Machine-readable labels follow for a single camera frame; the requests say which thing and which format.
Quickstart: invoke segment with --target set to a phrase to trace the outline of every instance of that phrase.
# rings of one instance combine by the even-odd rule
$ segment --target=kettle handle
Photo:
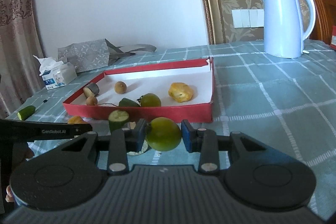
[[[309,7],[310,20],[309,20],[309,25],[307,27],[307,30],[303,33],[302,43],[305,39],[307,39],[310,36],[311,32],[313,31],[315,27],[315,21],[316,21],[316,10],[315,10],[314,0],[305,0],[305,1],[307,2],[308,7]]]

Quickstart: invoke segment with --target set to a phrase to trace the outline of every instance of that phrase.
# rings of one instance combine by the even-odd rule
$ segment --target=human hand
[[[31,159],[33,156],[34,156],[34,152],[28,147],[26,152],[24,153],[24,158],[21,160],[21,162],[18,165],[20,165],[21,163],[26,161],[26,159]],[[6,188],[6,192],[7,192],[6,201],[7,202],[14,202],[14,195],[13,195],[13,192],[12,192],[11,187],[9,185]]]

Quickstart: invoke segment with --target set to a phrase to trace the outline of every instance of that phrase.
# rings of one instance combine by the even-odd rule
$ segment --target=green fruit
[[[142,107],[161,106],[160,98],[154,93],[147,93],[141,96],[137,101],[140,103]]]
[[[182,138],[179,126],[171,119],[159,117],[146,127],[148,145],[158,151],[169,151],[177,147]]]
[[[123,128],[129,122],[129,115],[126,111],[115,110],[109,115],[109,126],[111,134],[113,131]]]
[[[25,108],[18,111],[17,116],[21,121],[24,121],[33,115],[35,110],[36,108],[34,106],[26,106]]]
[[[140,106],[137,102],[132,101],[128,98],[122,98],[119,102],[120,107],[138,107]]]

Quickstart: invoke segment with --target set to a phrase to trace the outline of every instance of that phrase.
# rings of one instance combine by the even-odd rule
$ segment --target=switch panel
[[[263,9],[232,10],[234,28],[257,28],[264,26]]]

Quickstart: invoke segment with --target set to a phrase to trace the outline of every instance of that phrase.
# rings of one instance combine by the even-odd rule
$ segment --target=tablecloth
[[[320,41],[306,40],[310,53],[296,59],[278,58],[263,52],[262,41],[170,49],[122,58],[110,67],[80,74],[67,86],[33,95],[22,105],[35,105],[29,121],[66,122],[62,102],[103,70],[161,62],[214,57],[215,96],[213,122],[194,124],[218,135],[241,131],[312,168],[317,187],[309,203],[322,218],[336,211],[336,52]],[[17,111],[9,118],[17,119]],[[107,121],[87,119],[100,136],[108,135]],[[66,140],[36,141],[36,155]],[[149,150],[129,156],[133,164],[192,164],[199,153],[189,154],[183,142],[169,152]],[[98,167],[106,168],[102,153]],[[221,168],[229,167],[226,152],[220,152]]]

